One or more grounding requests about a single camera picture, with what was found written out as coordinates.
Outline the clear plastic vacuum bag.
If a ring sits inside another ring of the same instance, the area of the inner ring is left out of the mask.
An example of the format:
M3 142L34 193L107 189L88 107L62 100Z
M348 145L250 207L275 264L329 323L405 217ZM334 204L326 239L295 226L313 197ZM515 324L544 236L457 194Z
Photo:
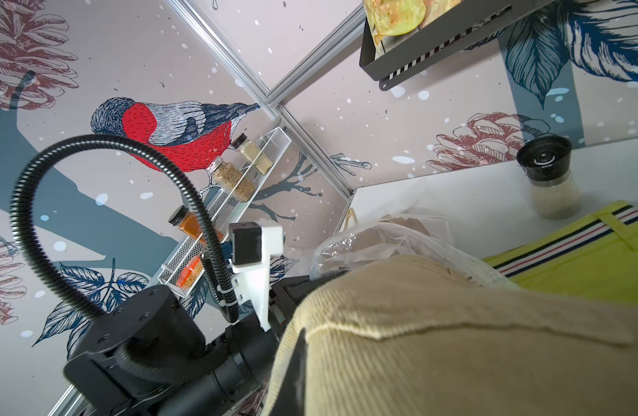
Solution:
M452 245L443 218L397 214L358 223L327 239L315 252L309 277L339 276L397 256L430 259L473 284L514 289L513 282L484 261Z

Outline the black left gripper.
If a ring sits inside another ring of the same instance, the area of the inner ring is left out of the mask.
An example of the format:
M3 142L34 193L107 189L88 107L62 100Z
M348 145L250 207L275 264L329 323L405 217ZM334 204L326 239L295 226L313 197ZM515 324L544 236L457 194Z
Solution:
M312 280L310 276L285 277L274 283L270 289L270 325L275 333L282 333L287 327L298 305L313 291L349 272L340 268Z

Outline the yellow trousers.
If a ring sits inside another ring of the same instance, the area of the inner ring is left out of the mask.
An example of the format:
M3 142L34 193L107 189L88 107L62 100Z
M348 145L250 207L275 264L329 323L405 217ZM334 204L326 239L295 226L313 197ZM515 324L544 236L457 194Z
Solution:
M529 291L638 306L638 208L614 202L485 262Z

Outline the beige corduroy trousers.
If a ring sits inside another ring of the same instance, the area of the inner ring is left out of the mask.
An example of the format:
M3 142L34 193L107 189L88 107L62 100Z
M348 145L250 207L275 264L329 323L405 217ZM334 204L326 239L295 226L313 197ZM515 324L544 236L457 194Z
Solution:
M304 415L638 415L638 307L472 284L417 256L313 291L284 333L279 414L306 333Z

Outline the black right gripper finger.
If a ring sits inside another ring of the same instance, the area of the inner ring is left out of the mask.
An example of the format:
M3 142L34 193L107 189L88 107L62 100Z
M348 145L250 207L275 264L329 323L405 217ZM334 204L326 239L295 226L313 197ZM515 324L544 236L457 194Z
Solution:
M279 395L280 415L305 414L305 393L307 378L307 352L306 331L303 329L291 355L289 367L284 376Z

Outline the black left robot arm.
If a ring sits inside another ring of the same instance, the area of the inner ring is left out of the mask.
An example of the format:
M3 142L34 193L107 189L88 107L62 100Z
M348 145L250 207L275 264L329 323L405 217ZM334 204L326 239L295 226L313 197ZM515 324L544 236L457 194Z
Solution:
M344 274L274 284L270 330L249 314L210 343L169 289L145 289L89 322L63 373L92 415L223 415L263 387L297 305Z

